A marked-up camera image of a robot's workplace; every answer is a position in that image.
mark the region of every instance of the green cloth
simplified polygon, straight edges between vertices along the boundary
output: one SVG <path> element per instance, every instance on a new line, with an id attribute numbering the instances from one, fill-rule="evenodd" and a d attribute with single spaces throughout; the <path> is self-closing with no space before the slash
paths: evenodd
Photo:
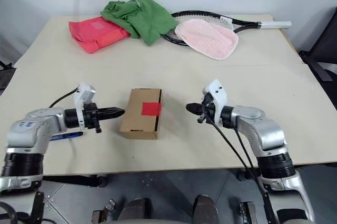
<path id="1" fill-rule="evenodd" d="M 153 0 L 111 1 L 101 14 L 149 46 L 177 26 L 174 17 Z"/>

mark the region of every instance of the racket handle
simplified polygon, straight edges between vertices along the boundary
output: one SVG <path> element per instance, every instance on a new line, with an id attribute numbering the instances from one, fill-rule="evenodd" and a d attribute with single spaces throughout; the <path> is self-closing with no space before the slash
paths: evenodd
<path id="1" fill-rule="evenodd" d="M 291 27 L 290 21 L 278 22 L 278 21 L 262 21 L 258 22 L 258 29 L 288 29 Z"/>

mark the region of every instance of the beige tabletop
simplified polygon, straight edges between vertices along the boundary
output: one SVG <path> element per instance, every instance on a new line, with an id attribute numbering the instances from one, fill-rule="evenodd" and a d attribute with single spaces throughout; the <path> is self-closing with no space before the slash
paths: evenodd
<path id="1" fill-rule="evenodd" d="M 240 33 L 237 50 L 225 61 L 162 40 L 147 47 L 131 38 L 88 55 L 69 37 L 70 19 L 52 18 L 17 62 L 18 70 L 0 96 L 2 148 L 11 123 L 48 107 L 81 81 L 96 88 L 93 101 L 100 108 L 125 108 L 135 87 L 163 89 L 160 139 L 128 140 L 118 134 L 122 117 L 102 121 L 100 134 L 85 130 L 83 137 L 50 142 L 45 174 L 241 167 L 219 134 L 185 110 L 187 103 L 201 100 L 202 88 L 214 78 L 225 87 L 228 105 L 260 108 L 281 125 L 295 164 L 337 161 L 337 112 L 280 31 Z M 74 107 L 71 97 L 59 105 Z M 240 149 L 235 134 L 223 131 Z"/>

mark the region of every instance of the red tape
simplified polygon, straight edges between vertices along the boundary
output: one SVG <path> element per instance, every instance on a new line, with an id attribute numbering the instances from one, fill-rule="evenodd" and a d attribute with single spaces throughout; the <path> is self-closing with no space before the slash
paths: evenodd
<path id="1" fill-rule="evenodd" d="M 143 102 L 142 115 L 145 116 L 160 116 L 162 104 L 158 102 L 147 103 Z"/>

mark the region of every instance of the pink folded fabric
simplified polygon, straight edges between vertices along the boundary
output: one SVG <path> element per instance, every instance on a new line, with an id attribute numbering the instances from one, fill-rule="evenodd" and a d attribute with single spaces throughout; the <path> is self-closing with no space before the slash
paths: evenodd
<path id="1" fill-rule="evenodd" d="M 69 22 L 69 31 L 72 38 L 90 54 L 130 35 L 125 29 L 102 17 Z"/>
<path id="2" fill-rule="evenodd" d="M 175 28 L 175 34 L 188 46 L 215 60 L 228 58 L 239 37 L 232 30 L 205 20 L 188 20 Z"/>

